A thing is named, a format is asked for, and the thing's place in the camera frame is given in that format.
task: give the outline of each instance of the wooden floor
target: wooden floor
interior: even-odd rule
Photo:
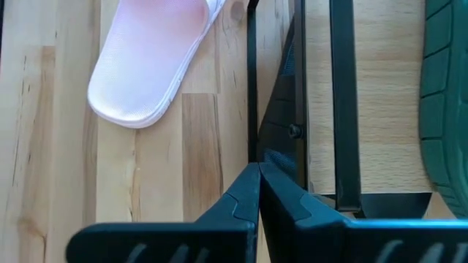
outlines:
[[[170,109],[141,130],[86,104],[117,3],[6,0],[0,262],[64,262],[70,236],[95,221],[192,221],[247,163],[247,0],[227,0]],[[260,115],[292,10],[289,0],[258,7]],[[258,261],[268,262],[262,235]]]

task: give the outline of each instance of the light wood plank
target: light wood plank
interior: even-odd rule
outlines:
[[[116,13],[118,0],[101,1],[100,47]],[[98,119],[96,221],[133,221],[135,161],[134,129]]]
[[[219,47],[218,122],[226,190],[247,165],[247,0],[228,0],[216,28]]]
[[[222,34],[213,24],[205,39],[200,43],[196,56],[187,69],[181,91],[185,94],[217,94],[219,85],[219,46],[216,38]]]
[[[183,94],[184,220],[195,221],[224,193],[213,94]]]
[[[164,116],[137,131],[141,221],[183,221],[182,98]]]
[[[259,123],[262,121],[270,101],[281,63],[284,41],[286,41],[287,31],[293,18],[294,6],[290,2],[292,1],[258,2],[256,19]]]
[[[361,185],[364,193],[431,191],[418,139],[424,1],[354,1]],[[306,1],[309,175],[333,193],[328,2]]]
[[[5,2],[0,262],[64,262],[68,239],[94,221],[86,87],[99,47],[96,3]]]

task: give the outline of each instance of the black metal leg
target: black metal leg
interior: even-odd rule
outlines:
[[[250,0],[247,6],[247,129],[248,160],[257,160],[257,21],[255,11],[259,0]]]
[[[305,0],[294,3],[295,43],[295,124],[302,128],[302,135],[295,141],[299,185],[309,189],[309,158],[307,140],[309,124],[307,116],[307,71],[306,71],[306,10]]]
[[[358,95],[352,0],[330,0],[336,209],[359,211]]]
[[[5,1],[0,0],[0,50],[1,50],[1,36],[3,34],[3,12],[4,12]]]

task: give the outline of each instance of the slide sandal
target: slide sandal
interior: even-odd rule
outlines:
[[[158,121],[226,0],[120,0],[88,88],[100,117],[128,128]]]
[[[458,218],[468,217],[468,2],[426,0],[419,135],[426,171]]]

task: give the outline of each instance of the pink slipper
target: pink slipper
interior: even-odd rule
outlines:
[[[158,121],[226,0],[120,0],[88,100],[128,128]]]

